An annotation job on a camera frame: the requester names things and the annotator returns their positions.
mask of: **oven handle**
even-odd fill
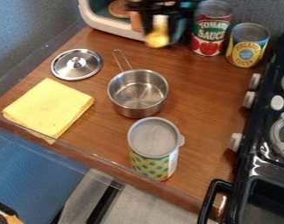
[[[207,224],[209,213],[215,201],[217,193],[232,193],[232,184],[221,179],[214,179],[210,182],[209,189],[204,198],[202,209],[199,213],[197,224]]]

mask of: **oven door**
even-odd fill
[[[215,179],[211,182],[202,210],[198,217],[198,224],[206,224],[209,213],[218,193],[228,193],[230,200],[233,186],[230,183]],[[247,179],[240,195],[241,200],[229,203],[233,209],[225,209],[221,223],[237,224],[284,224],[284,185],[261,177]]]

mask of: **red can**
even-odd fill
[[[215,56],[224,46],[232,18],[231,6],[223,1],[207,0],[199,4],[195,15],[191,47],[202,56]]]

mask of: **can label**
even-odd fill
[[[247,42],[231,35],[226,51],[226,59],[236,67],[254,67],[262,59],[268,39],[260,42]]]
[[[145,178],[163,181],[174,174],[179,150],[173,150],[165,157],[143,157],[130,147],[131,167]]]
[[[207,17],[199,14],[196,17],[192,33],[192,49],[203,56],[214,56],[222,51],[225,33],[230,26],[231,16]]]

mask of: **blue floor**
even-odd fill
[[[0,202],[24,223],[50,224],[88,169],[0,130]]]

